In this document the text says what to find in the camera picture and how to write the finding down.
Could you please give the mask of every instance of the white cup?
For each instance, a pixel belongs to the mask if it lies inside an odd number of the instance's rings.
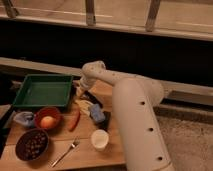
[[[109,143],[109,134],[102,129],[98,129],[92,133],[91,143],[96,150],[103,151]]]

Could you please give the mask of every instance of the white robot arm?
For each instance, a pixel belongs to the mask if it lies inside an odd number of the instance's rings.
[[[140,75],[106,70],[102,61],[82,68],[80,86],[90,89],[97,79],[113,85],[112,107],[129,171],[174,171],[153,106],[164,97],[161,84]]]

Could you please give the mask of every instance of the metal railing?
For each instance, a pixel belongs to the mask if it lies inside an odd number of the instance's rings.
[[[152,32],[155,26],[155,20],[157,18],[157,13],[160,7],[161,0],[151,0],[150,9],[148,12],[148,17],[145,25],[145,30]],[[2,3],[5,7],[6,14],[9,18],[15,19],[19,12],[11,2],[11,0],[2,0]],[[85,9],[86,9],[86,24],[88,26],[95,26],[95,5],[94,0],[85,0]]]

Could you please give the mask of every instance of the red chili pepper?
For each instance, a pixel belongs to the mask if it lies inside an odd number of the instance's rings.
[[[69,127],[68,127],[68,130],[71,132],[71,131],[74,131],[74,129],[76,128],[76,126],[78,125],[78,122],[80,120],[80,116],[81,116],[81,113],[80,113],[80,110],[77,110],[76,114],[72,117],[70,123],[69,123]]]

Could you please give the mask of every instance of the wooden table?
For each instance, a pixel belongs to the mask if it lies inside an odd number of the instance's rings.
[[[104,110],[107,111],[111,111],[111,90],[110,86],[98,81],[90,91],[103,103]],[[68,131],[68,124],[73,116],[74,112],[70,107],[63,113],[63,120],[57,129],[48,131],[50,144],[47,151],[40,158],[31,162],[23,162],[15,155],[15,145],[26,129],[13,122],[0,160],[1,170],[64,170],[125,164],[113,114],[108,129],[110,141],[103,152],[96,151],[91,145],[90,136],[97,127],[87,115],[82,114],[76,129],[73,132]],[[55,168],[52,168],[52,162],[68,149],[76,137],[80,139],[80,145],[65,156]]]

